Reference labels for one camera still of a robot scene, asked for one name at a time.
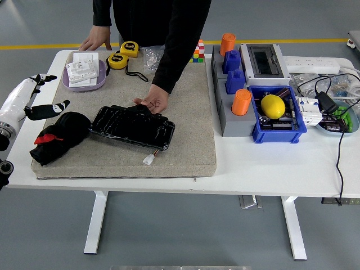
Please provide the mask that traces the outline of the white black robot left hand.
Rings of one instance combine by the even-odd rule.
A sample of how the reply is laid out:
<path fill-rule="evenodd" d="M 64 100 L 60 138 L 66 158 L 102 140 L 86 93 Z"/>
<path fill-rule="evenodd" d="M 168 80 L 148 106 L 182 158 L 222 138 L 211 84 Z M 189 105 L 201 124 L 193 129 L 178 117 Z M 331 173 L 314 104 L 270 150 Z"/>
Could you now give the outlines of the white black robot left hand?
<path fill-rule="evenodd" d="M 70 104 L 65 100 L 56 104 L 38 105 L 29 107 L 28 102 L 40 87 L 47 82 L 55 80 L 57 76 L 37 74 L 24 79 L 8 96 L 1 107 L 1 122 L 15 126 L 26 116 L 30 120 L 42 120 L 59 116 Z"/>

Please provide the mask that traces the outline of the person's right hand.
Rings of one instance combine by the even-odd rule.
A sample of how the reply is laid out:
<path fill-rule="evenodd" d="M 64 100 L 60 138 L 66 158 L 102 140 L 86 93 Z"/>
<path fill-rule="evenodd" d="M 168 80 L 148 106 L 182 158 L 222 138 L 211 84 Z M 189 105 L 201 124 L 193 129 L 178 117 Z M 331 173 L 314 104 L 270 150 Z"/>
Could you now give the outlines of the person's right hand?
<path fill-rule="evenodd" d="M 89 36 L 81 43 L 79 50 L 95 51 L 102 45 L 105 45 L 105 48 L 111 51 L 110 34 L 109 26 L 92 26 Z"/>

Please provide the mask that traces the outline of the person's left hand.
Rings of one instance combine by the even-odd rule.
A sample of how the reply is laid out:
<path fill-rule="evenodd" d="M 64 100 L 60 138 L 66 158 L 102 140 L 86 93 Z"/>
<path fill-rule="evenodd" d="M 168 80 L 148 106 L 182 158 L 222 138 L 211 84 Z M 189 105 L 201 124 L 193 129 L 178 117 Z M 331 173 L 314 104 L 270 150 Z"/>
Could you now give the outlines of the person's left hand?
<path fill-rule="evenodd" d="M 169 93 L 152 84 L 145 98 L 135 98 L 136 105 L 144 105 L 153 114 L 163 112 L 168 107 Z"/>

